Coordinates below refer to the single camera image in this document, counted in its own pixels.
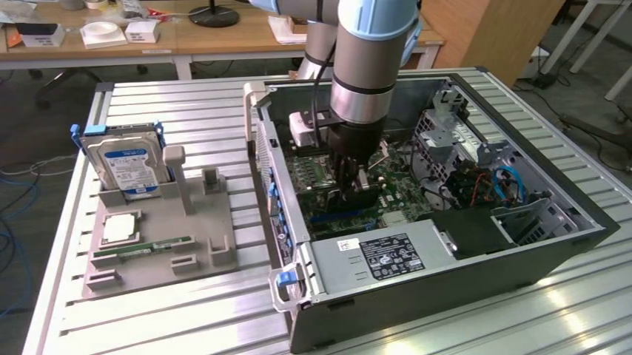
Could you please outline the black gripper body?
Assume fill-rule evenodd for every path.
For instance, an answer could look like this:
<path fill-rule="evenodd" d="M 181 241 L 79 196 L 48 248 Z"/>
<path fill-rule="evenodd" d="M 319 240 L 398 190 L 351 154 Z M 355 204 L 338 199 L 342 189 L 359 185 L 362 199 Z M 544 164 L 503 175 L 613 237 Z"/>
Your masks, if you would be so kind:
<path fill-rule="evenodd" d="M 338 164 L 347 160 L 358 165 L 366 165 L 376 152 L 385 121 L 370 124 L 340 122 L 328 126 L 327 147 L 331 161 Z"/>

